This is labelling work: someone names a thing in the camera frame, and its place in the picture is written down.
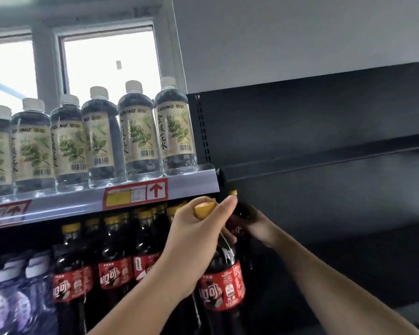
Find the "person's left hand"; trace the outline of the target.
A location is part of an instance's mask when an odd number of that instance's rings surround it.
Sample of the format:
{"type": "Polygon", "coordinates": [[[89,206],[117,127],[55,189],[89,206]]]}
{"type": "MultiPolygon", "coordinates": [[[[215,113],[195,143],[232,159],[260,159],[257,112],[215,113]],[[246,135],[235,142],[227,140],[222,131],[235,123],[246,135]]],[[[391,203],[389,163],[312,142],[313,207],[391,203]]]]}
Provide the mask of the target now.
{"type": "Polygon", "coordinates": [[[187,221],[187,204],[175,213],[161,260],[185,270],[196,283],[210,264],[220,232],[232,243],[237,238],[226,228],[227,221],[187,221]]]}

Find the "person's right hand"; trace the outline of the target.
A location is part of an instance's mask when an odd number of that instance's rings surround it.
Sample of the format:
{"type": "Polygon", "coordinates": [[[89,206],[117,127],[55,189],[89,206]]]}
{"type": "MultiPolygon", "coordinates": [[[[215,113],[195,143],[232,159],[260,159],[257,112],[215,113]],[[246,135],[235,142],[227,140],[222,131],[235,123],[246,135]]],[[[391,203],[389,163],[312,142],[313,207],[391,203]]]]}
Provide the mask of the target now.
{"type": "Polygon", "coordinates": [[[247,226],[251,236],[261,241],[265,246],[278,250],[280,241],[284,231],[269,218],[267,218],[261,211],[256,209],[256,220],[247,226]]]}

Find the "cola bottle with red label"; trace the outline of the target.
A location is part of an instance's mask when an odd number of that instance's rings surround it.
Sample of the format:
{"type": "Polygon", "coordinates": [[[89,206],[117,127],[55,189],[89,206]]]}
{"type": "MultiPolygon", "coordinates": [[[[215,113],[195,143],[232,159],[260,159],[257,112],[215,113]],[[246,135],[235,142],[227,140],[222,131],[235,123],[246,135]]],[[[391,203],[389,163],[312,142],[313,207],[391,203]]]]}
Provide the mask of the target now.
{"type": "MultiPolygon", "coordinates": [[[[237,190],[231,190],[229,191],[229,195],[237,197],[238,192],[237,190]]],[[[249,215],[247,208],[245,208],[239,200],[233,212],[233,215],[244,220],[246,220],[249,215]]],[[[245,227],[232,220],[229,220],[229,222],[227,223],[227,228],[237,238],[236,249],[237,255],[241,262],[242,270],[246,271],[247,273],[252,273],[254,267],[252,263],[250,233],[245,227]]]]}
{"type": "Polygon", "coordinates": [[[246,287],[240,261],[234,244],[222,232],[197,286],[212,335],[248,335],[243,309],[246,287]]]}

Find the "person's right forearm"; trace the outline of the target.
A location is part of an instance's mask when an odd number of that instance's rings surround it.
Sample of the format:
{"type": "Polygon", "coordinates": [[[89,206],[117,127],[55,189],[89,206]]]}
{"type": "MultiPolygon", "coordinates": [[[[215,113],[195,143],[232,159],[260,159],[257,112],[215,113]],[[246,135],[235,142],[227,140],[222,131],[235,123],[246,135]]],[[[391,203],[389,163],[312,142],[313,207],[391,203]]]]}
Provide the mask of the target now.
{"type": "Polygon", "coordinates": [[[276,225],[263,242],[281,257],[328,335],[419,335],[419,329],[276,225]]]}

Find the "person's left forearm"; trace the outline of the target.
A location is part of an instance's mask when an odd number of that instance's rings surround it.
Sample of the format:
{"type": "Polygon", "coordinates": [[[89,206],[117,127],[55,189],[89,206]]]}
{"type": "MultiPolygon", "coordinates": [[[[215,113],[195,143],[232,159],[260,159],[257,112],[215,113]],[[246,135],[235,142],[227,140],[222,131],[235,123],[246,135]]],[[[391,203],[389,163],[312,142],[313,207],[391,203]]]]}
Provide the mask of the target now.
{"type": "Polygon", "coordinates": [[[159,260],[88,335],[160,335],[173,310],[190,295],[185,270],[159,260]]]}

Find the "red and yellow price tag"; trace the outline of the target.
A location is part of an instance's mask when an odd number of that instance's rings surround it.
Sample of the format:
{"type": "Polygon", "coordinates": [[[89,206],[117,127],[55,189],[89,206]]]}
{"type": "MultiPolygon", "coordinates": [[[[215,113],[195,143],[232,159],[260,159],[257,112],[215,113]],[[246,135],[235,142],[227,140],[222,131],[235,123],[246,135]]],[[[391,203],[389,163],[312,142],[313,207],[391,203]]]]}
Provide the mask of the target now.
{"type": "Polygon", "coordinates": [[[11,221],[24,215],[32,201],[25,200],[0,204],[0,223],[11,221]]]}
{"type": "Polygon", "coordinates": [[[106,188],[102,210],[128,208],[168,200],[168,179],[147,180],[106,188]]]}

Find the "black empty shelf board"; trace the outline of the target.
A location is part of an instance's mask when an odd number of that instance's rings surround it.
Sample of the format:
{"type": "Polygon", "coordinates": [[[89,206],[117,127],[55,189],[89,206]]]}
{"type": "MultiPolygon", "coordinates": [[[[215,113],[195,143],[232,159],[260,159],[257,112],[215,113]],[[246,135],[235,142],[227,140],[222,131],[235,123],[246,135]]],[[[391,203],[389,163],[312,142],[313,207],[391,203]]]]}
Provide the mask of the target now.
{"type": "Polygon", "coordinates": [[[419,134],[413,134],[296,157],[278,157],[229,165],[218,168],[216,173],[219,185],[225,186],[231,182],[250,178],[417,150],[419,150],[419,134]]]}

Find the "black shelf unit back panel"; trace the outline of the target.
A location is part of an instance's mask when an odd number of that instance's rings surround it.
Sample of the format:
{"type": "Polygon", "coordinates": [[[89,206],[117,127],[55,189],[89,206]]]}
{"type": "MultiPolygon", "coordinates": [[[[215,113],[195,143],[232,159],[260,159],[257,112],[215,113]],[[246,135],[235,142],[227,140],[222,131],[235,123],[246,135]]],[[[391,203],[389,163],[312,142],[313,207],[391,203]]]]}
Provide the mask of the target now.
{"type": "MultiPolygon", "coordinates": [[[[188,95],[216,169],[419,134],[419,62],[188,95]]],[[[419,150],[228,183],[419,328],[419,150]]]]}

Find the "group of dark cola bottles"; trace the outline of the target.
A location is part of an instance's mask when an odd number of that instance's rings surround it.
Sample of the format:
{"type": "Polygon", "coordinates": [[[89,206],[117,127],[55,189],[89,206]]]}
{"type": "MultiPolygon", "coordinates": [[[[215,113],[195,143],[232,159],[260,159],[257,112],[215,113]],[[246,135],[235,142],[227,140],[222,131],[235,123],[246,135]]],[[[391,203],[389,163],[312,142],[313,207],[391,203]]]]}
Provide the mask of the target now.
{"type": "Polygon", "coordinates": [[[177,208],[163,203],[64,220],[51,283],[58,335],[87,335],[145,278],[177,208]]]}

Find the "row of clear leaf-print bottles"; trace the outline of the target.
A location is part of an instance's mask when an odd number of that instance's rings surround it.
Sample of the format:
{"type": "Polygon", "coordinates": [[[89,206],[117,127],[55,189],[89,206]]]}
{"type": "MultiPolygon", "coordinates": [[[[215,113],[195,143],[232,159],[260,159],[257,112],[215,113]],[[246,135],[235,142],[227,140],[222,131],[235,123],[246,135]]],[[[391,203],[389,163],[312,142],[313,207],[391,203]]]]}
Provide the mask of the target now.
{"type": "Polygon", "coordinates": [[[152,100],[129,80],[117,104],[93,86],[83,106],[64,94],[50,114],[39,99],[14,115],[0,105],[0,202],[196,171],[187,97],[173,77],[160,84],[152,100]]]}

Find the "grey shelf with price rail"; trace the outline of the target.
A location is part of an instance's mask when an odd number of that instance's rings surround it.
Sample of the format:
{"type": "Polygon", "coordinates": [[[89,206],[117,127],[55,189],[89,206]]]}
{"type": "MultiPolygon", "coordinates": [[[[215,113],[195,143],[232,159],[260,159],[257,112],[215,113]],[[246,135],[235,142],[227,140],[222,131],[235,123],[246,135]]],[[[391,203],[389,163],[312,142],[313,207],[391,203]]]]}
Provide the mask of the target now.
{"type": "MultiPolygon", "coordinates": [[[[216,170],[210,164],[199,165],[198,170],[195,172],[163,176],[158,179],[162,178],[168,179],[167,201],[219,192],[216,170]]],[[[11,221],[0,223],[0,229],[41,221],[50,221],[58,218],[104,212],[102,210],[104,191],[106,188],[110,187],[114,186],[89,188],[63,193],[58,192],[55,194],[41,195],[39,197],[34,196],[33,194],[14,197],[8,202],[33,201],[24,215],[11,221]]]]}

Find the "white window frame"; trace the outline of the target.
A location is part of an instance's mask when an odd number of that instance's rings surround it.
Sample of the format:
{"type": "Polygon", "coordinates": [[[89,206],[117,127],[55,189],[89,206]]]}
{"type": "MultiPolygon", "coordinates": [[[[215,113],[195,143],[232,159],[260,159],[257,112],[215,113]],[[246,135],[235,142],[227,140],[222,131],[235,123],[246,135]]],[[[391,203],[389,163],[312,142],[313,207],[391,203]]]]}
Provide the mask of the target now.
{"type": "Polygon", "coordinates": [[[36,21],[0,31],[0,105],[13,114],[27,97],[42,100],[47,113],[62,94],[83,104],[92,86],[105,87],[116,103],[128,80],[155,97],[165,76],[188,92],[176,24],[166,15],[60,26],[36,21]]]}

